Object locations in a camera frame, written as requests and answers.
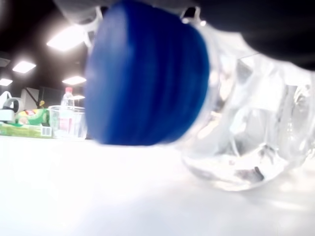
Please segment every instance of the bottle cap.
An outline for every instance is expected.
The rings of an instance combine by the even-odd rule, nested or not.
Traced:
[[[72,88],[71,88],[71,87],[66,87],[66,88],[65,88],[65,91],[66,91],[66,92],[72,92]]]
[[[103,144],[148,146],[173,142],[193,124],[210,63],[191,25],[157,7],[121,1],[99,26],[85,74],[90,136]]]

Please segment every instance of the white table surface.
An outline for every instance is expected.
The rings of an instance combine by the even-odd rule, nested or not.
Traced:
[[[315,162],[214,190],[170,148],[0,136],[0,236],[313,236]]]

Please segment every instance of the plastic water bottle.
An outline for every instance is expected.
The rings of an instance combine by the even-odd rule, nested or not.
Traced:
[[[72,95],[72,88],[66,87],[65,94],[63,95],[63,99],[61,100],[62,106],[74,106],[74,99]]]
[[[185,165],[212,186],[260,186],[314,154],[314,75],[254,52],[236,33],[192,22],[212,73],[203,108],[179,141]]]
[[[192,173],[228,191],[260,186],[311,156],[313,73],[258,54],[238,34],[185,23],[133,1],[108,10],[86,70],[91,136],[173,145]]]

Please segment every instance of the ceiling light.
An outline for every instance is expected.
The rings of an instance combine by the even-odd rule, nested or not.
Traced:
[[[27,61],[21,61],[12,70],[25,74],[32,70],[36,65]]]
[[[57,34],[55,37],[53,37],[47,43],[47,45],[64,52],[77,46],[83,41],[84,41],[83,31],[77,26],[72,26],[66,28],[65,30]]]
[[[81,76],[74,76],[74,77],[64,80],[63,83],[68,84],[68,85],[77,85],[85,81],[86,79]]]
[[[201,26],[206,26],[206,24],[207,24],[206,21],[201,21],[201,22],[200,22],[200,25],[201,25]]]
[[[0,79],[0,85],[2,85],[2,86],[8,86],[12,82],[13,82],[12,80]]]
[[[85,98],[85,96],[82,96],[82,95],[75,95],[73,96],[73,100],[80,100],[80,99],[83,99]]]

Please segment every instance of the clear plastic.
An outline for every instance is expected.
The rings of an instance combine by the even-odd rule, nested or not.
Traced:
[[[267,182],[313,154],[313,74],[250,49],[240,35],[193,23],[209,52],[207,98],[178,142],[185,165],[212,186]]]
[[[61,100],[62,106],[74,106],[73,95],[71,92],[66,91]]]
[[[57,139],[83,140],[87,136],[85,109],[73,106],[49,107],[49,123]]]

